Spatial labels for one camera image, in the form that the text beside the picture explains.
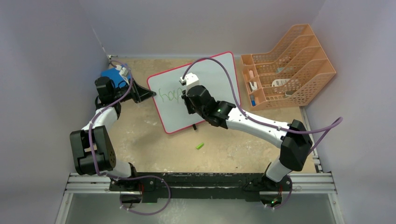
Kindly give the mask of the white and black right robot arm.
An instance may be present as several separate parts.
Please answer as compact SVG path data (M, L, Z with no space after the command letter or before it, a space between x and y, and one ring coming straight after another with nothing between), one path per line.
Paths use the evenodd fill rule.
M287 174L303 169L312 140L301 121L278 122L248 113L233 103L215 100L202 85L184 90L181 98L189 114L199 115L210 125L248 133L280 149L262 177L266 189L275 189Z

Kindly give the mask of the pink framed whiteboard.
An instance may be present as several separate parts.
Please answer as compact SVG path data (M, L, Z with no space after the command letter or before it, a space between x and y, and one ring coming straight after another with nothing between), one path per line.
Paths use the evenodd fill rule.
M152 75L147 84L168 134L229 111L227 103L241 104L232 52Z

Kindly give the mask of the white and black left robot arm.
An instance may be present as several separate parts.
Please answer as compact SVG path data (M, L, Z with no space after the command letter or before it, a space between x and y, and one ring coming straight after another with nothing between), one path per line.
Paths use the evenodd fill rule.
M135 81L117 87L109 77L98 78L95 85L98 96L93 119L81 130L70 133L75 170L79 175L107 175L121 179L121 185L133 191L139 186L136 169L133 164L116 159L108 130L119 119L122 102L140 103L156 93Z

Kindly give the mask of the green marker cap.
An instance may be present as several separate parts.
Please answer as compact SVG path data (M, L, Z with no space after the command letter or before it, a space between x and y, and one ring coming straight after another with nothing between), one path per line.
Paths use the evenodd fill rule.
M196 146L197 150L200 150L205 144L204 143L200 143L199 145Z

